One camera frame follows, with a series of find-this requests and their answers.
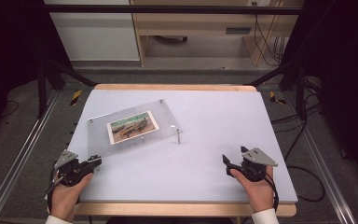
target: white sleeve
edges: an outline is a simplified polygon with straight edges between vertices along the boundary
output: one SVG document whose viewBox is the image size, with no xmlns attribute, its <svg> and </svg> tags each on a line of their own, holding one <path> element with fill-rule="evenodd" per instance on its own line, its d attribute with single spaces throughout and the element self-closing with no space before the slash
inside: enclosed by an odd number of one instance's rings
<svg viewBox="0 0 358 224">
<path fill-rule="evenodd" d="M 275 209 L 270 208 L 265 211 L 254 213 L 252 219 L 255 224 L 278 224 L 277 215 Z"/>
<path fill-rule="evenodd" d="M 46 224 L 71 224 L 71 223 L 61 220 L 54 216 L 48 216 L 48 220 L 46 220 Z"/>
</svg>

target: human hand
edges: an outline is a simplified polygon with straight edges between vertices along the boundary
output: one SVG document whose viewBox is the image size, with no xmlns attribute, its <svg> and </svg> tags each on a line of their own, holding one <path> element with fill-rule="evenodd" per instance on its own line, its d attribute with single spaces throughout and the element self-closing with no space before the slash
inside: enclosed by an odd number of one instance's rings
<svg viewBox="0 0 358 224">
<path fill-rule="evenodd" d="M 249 196 L 249 201 L 254 213 L 273 208 L 274 191 L 266 180 L 252 182 L 248 180 L 241 172 L 231 169 L 231 174 L 240 182 Z M 266 173 L 272 177 L 272 166 L 267 166 Z"/>
<path fill-rule="evenodd" d="M 62 184 L 57 185 L 53 190 L 51 215 L 67 222 L 73 222 L 77 198 L 91 179 L 92 174 L 88 174 L 73 187 L 66 187 Z"/>
</svg>

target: white table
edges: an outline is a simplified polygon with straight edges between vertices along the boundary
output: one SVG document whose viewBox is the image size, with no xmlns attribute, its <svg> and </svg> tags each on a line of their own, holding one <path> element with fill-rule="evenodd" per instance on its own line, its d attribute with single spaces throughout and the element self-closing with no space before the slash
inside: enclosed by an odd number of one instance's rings
<svg viewBox="0 0 358 224">
<path fill-rule="evenodd" d="M 81 195 L 79 215 L 243 217 L 252 209 L 240 184 L 226 175 L 225 154 L 241 161 L 240 146 L 259 147 L 279 166 L 277 216 L 296 213 L 296 193 L 269 122 L 252 87 L 101 85 L 92 91 L 69 151 L 86 160 L 87 120 L 164 99 L 181 125 L 177 136 L 124 150 L 103 164 Z"/>
</svg>

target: clear acrylic stand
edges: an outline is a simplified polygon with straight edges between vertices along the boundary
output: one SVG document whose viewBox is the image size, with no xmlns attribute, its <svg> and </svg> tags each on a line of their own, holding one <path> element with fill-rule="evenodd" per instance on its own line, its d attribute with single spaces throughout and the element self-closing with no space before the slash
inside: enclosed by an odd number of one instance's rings
<svg viewBox="0 0 358 224">
<path fill-rule="evenodd" d="M 163 99 L 87 120 L 89 156 L 107 157 L 183 130 Z"/>
</svg>

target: photo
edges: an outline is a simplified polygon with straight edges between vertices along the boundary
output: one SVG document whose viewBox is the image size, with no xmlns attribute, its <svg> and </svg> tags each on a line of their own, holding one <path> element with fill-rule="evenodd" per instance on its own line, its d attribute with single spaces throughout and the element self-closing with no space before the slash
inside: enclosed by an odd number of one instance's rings
<svg viewBox="0 0 358 224">
<path fill-rule="evenodd" d="M 151 133 L 158 129 L 156 120 L 150 111 L 107 123 L 111 145 Z"/>
</svg>

